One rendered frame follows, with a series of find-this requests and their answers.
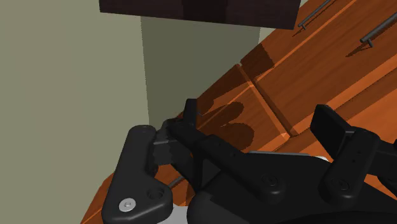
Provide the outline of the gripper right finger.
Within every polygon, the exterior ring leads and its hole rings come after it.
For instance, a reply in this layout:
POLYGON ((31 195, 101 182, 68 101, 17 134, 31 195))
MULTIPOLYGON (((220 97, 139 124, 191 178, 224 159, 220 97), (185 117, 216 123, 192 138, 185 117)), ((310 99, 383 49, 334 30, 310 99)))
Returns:
POLYGON ((389 143, 352 126, 326 104, 316 106, 310 131, 333 159, 319 184, 326 200, 356 202, 367 174, 376 176, 397 197, 397 139, 389 143))

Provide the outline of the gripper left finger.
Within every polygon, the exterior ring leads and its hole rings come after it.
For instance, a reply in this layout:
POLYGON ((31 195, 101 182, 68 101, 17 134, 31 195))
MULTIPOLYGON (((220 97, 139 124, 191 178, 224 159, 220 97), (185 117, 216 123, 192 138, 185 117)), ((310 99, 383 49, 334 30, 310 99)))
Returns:
POLYGON ((160 130, 150 125, 129 130, 102 207, 103 224, 159 224, 172 214, 171 188, 155 179, 162 164, 173 166, 197 195, 224 174, 262 202, 282 200, 283 179, 254 155, 197 130, 196 118, 197 101, 187 99, 182 119, 168 119, 160 130))

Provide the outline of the brown wooden chest of drawers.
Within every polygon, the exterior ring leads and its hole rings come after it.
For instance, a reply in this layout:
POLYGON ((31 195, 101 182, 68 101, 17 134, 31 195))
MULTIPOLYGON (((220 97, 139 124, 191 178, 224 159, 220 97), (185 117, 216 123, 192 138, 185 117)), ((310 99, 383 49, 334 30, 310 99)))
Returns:
MULTIPOLYGON (((159 224, 397 224, 397 197, 367 174, 356 202, 335 204, 319 190, 333 162, 310 131, 318 104, 348 124, 397 139, 397 0, 208 0, 218 21, 273 31, 197 101, 196 128, 283 179, 269 204, 221 174, 204 192, 170 164, 155 179, 172 191, 172 214, 159 224)), ((103 224, 112 173, 81 224, 103 224)))

